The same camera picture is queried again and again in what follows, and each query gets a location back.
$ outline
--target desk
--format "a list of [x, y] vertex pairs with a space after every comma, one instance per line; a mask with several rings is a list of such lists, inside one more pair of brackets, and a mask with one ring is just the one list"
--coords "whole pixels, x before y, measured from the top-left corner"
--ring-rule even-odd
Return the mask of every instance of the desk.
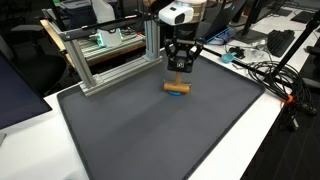
[[[253, 29], [265, 33], [273, 29], [292, 29], [296, 30], [295, 36], [298, 37], [305, 25], [289, 21], [293, 16], [292, 13], [289, 17], [268, 17], [253, 26]], [[310, 35], [289, 64], [300, 70], [308, 57], [303, 48], [314, 45], [316, 41], [316, 36]], [[224, 53], [221, 46], [207, 47]], [[203, 51], [201, 55], [246, 75], [244, 70], [236, 70], [231, 64], [223, 64], [208, 52]], [[45, 98], [53, 111], [3, 130], [8, 136], [0, 147], [0, 179], [87, 178], [56, 95]], [[266, 91], [225, 135], [190, 179], [240, 179], [280, 110], [280, 101]]]
[[[45, 20], [45, 19], [40, 20], [40, 23], [44, 27], [44, 29], [47, 31], [47, 33], [49, 34], [49, 36], [51, 37], [53, 42], [58, 46], [59, 50], [60, 51], [65, 50], [66, 48], [65, 48], [62, 40], [60, 39], [60, 37], [57, 34], [57, 32], [55, 32], [54, 29], [49, 25], [48, 20]], [[105, 54], [104, 56], [99, 57], [98, 59], [95, 59], [94, 61], [88, 61], [88, 65], [92, 66], [92, 65], [98, 64], [100, 62], [103, 62], [103, 61], [115, 58], [117, 56], [120, 56], [122, 54], [126, 54], [128, 52], [137, 50], [137, 49], [142, 48], [142, 47], [145, 47], [145, 43], [143, 41], [141, 41], [139, 43], [135, 43], [135, 45], [129, 46], [126, 49], [122, 49], [120, 51], [114, 51], [114, 52]], [[69, 54], [66, 54], [65, 57], [66, 57], [66, 60], [70, 63], [70, 65], [74, 68], [75, 66], [74, 66], [74, 64], [72, 62], [72, 59], [70, 58]]]

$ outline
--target blue object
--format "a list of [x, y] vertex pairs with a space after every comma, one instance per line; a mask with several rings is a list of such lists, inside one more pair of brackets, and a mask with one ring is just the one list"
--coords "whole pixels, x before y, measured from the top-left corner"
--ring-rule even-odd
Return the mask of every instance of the blue object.
[[176, 92], [176, 91], [167, 91], [169, 94], [171, 94], [172, 96], [181, 96], [182, 92]]
[[234, 56], [235, 56], [236, 54], [237, 54], [237, 53], [235, 53], [235, 52], [223, 54], [223, 55], [221, 56], [221, 60], [222, 60], [222, 62], [224, 62], [224, 63], [230, 63], [231, 61], [233, 61]]
[[215, 40], [216, 38], [221, 38], [222, 36], [223, 37], [228, 37], [228, 33], [229, 33], [230, 29], [229, 28], [226, 28], [225, 30], [221, 31], [220, 33], [216, 34], [215, 36], [213, 36], [212, 38], [208, 39], [206, 41], [207, 44], [209, 44], [211, 41]]

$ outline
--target chair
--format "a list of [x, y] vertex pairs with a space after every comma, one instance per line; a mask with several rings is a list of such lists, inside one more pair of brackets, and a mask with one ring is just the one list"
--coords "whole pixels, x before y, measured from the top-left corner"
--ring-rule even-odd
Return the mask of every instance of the chair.
[[6, 21], [22, 20], [32, 12], [33, 0], [2, 0], [1, 14], [6, 17]]
[[66, 62], [60, 56], [43, 53], [41, 46], [33, 36], [39, 31], [42, 31], [42, 27], [38, 25], [21, 25], [12, 29], [13, 33], [26, 32], [29, 34], [37, 52], [33, 57], [18, 56], [12, 44], [8, 43], [2, 35], [0, 35], [0, 51], [4, 58], [11, 60], [16, 65], [22, 75], [42, 96], [46, 96], [59, 85], [59, 80], [66, 69]]

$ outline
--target gray mat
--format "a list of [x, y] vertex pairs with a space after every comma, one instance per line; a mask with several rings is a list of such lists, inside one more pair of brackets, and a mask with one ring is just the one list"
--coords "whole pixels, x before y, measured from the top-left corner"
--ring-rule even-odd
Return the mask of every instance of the gray mat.
[[167, 72], [163, 63], [89, 98], [79, 87], [58, 95], [90, 179], [186, 179], [264, 92], [198, 58], [191, 92], [175, 97], [162, 90]]

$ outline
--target black cable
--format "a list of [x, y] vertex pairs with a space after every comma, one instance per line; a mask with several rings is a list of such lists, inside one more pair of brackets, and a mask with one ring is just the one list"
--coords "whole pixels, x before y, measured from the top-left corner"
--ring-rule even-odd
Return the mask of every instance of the black cable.
[[240, 48], [254, 48], [253, 46], [237, 46], [232, 44], [225, 44], [225, 46], [240, 47]]
[[246, 23], [243, 23], [243, 24], [237, 24], [237, 25], [229, 24], [229, 26], [230, 26], [230, 27], [234, 27], [234, 28], [236, 28], [236, 27], [241, 27], [241, 26], [244, 26], [244, 25], [246, 25]]
[[287, 2], [288, 2], [288, 1], [285, 2], [284, 6], [288, 6], [288, 5], [290, 6], [292, 3], [295, 3], [295, 4], [296, 4], [296, 7], [295, 7], [296, 9], [299, 9], [299, 7], [300, 7], [300, 4], [299, 4], [298, 2], [290, 1], [289, 4], [287, 4]]
[[295, 16], [297, 15], [297, 11], [299, 11], [299, 9], [298, 9], [298, 10], [293, 11], [293, 14], [294, 14]]
[[[204, 50], [221, 57], [219, 53], [206, 48], [204, 48]], [[317, 112], [310, 90], [299, 75], [299, 72], [288, 64], [280, 71], [277, 71], [276, 67], [279, 62], [272, 61], [271, 55], [269, 57], [270, 61], [252, 62], [245, 65], [247, 66], [246, 69], [248, 69], [249, 76], [253, 80], [264, 85], [266, 89], [284, 102], [286, 117], [280, 122], [280, 126], [286, 128], [288, 128], [289, 125], [291, 126], [298, 111], [303, 111], [307, 115], [315, 115]]]
[[317, 36], [317, 34], [314, 31], [312, 33], [313, 33], [313, 35], [316, 36], [317, 39], [319, 39], [319, 37]]

